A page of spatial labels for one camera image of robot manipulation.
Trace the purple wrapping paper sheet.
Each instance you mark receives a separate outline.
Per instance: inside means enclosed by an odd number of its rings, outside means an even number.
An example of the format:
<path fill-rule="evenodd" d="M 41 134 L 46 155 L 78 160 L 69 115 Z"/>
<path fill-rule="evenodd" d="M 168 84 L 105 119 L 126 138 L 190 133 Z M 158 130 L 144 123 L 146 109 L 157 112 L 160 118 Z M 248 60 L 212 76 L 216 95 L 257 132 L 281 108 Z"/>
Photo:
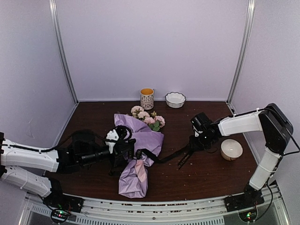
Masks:
<path fill-rule="evenodd" d="M 162 133 L 151 130 L 144 122 L 125 114 L 115 114 L 114 124 L 130 128 L 132 137 L 136 139 L 134 152 L 147 149 L 155 156 L 160 154 L 164 140 Z M 128 160 L 119 178 L 119 195 L 127 198 L 144 198 L 148 191 L 147 168 L 153 163 L 154 161 L 145 154 Z"/>

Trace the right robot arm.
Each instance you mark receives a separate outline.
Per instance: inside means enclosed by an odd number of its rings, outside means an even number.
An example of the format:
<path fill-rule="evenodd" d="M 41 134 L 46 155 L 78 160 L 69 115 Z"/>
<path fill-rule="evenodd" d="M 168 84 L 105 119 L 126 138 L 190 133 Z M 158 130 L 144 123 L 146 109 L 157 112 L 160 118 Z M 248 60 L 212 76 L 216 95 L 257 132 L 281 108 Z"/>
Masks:
<path fill-rule="evenodd" d="M 191 119 L 191 124 L 194 135 L 190 143 L 198 149 L 203 149 L 222 137 L 236 134 L 245 136 L 258 163 L 248 182 L 249 190 L 240 197 L 240 203 L 245 207 L 250 207 L 258 200 L 257 191 L 276 172 L 288 143 L 294 141 L 293 126 L 275 103 L 216 121 L 201 112 Z"/>

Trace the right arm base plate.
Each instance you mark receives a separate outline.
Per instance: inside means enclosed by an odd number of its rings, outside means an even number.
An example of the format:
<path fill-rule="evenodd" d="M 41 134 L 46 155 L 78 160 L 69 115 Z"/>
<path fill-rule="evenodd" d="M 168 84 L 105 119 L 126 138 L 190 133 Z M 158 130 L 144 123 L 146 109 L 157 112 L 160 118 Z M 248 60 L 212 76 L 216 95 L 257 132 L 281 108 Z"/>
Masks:
<path fill-rule="evenodd" d="M 252 199 L 247 198 L 245 194 L 229 195 L 224 199 L 227 212 L 251 208 L 264 202 L 265 200 L 262 196 Z"/>

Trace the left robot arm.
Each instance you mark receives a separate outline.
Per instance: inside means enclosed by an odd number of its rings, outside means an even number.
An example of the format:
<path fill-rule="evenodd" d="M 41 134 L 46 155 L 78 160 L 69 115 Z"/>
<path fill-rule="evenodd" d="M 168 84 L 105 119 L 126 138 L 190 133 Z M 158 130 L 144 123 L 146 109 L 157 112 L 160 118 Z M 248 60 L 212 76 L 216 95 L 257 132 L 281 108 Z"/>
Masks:
<path fill-rule="evenodd" d="M 49 199 L 57 208 L 67 204 L 60 182 L 39 177 L 26 168 L 58 174 L 71 174 L 97 162 L 110 161 L 112 169 L 132 156 L 136 140 L 124 126 L 101 137 L 91 130 L 79 130 L 52 148 L 17 144 L 0 134 L 0 179 Z"/>

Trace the pink carnation stem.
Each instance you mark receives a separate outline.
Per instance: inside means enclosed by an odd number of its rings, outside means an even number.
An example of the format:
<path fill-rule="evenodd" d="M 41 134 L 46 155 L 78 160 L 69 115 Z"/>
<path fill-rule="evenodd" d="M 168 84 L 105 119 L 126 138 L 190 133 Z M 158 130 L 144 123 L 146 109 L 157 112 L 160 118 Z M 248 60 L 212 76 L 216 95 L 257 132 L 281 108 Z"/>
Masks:
<path fill-rule="evenodd" d="M 143 119 L 143 122 L 155 132 L 160 132 L 160 130 L 165 126 L 165 119 L 163 116 L 157 114 L 156 111 L 150 113 Z"/>

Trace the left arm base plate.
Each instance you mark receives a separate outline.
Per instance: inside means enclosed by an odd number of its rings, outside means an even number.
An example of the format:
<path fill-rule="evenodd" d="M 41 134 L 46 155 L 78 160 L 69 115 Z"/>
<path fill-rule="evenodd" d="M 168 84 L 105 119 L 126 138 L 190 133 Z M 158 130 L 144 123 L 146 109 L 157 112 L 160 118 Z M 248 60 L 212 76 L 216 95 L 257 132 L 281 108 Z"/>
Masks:
<path fill-rule="evenodd" d="M 48 196 L 43 198 L 43 202 L 45 205 L 50 206 L 53 209 L 80 213 L 84 200 L 79 197 L 63 195 L 61 197 Z"/>

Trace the pale pink rose stem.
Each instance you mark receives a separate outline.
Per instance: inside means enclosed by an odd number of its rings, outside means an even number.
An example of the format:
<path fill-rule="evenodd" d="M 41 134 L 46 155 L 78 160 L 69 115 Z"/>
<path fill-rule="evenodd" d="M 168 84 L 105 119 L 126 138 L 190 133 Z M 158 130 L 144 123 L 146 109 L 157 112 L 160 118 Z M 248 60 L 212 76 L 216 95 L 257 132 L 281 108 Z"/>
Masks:
<path fill-rule="evenodd" d="M 134 118 L 139 120 L 145 120 L 146 118 L 150 117 L 149 113 L 144 110 L 141 106 L 134 106 L 131 108 L 131 114 Z"/>

